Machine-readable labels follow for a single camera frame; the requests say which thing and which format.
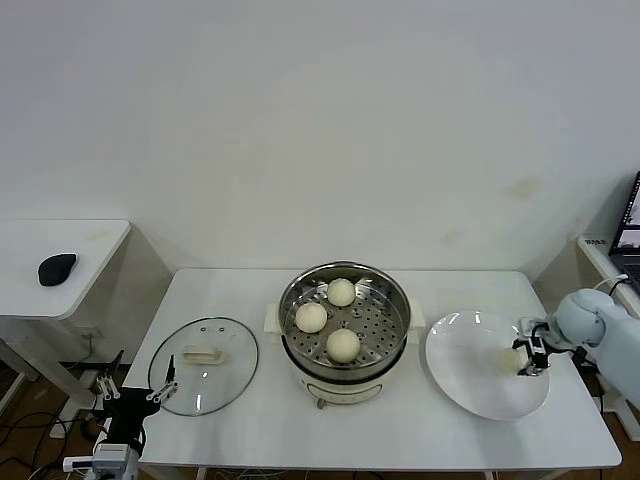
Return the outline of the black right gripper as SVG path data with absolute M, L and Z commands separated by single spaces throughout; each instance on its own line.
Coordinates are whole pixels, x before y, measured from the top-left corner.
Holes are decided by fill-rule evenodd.
M 549 367 L 549 352 L 547 351 L 544 338 L 538 334 L 532 333 L 526 338 L 526 340 L 516 338 L 513 341 L 511 348 L 513 350 L 517 350 L 523 346 L 525 346 L 528 360 L 524 367 L 517 372 L 517 375 L 539 376 Z

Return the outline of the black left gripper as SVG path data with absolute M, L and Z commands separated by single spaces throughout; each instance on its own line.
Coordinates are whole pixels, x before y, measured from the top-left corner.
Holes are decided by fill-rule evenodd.
M 118 370 L 124 350 L 101 370 L 96 382 L 102 395 L 103 409 L 110 419 L 104 440 L 110 444 L 143 445 L 144 420 L 160 410 L 160 403 L 169 399 L 178 389 L 175 381 L 174 355 L 169 356 L 165 382 L 159 390 L 122 388 L 118 391 L 113 374 Z

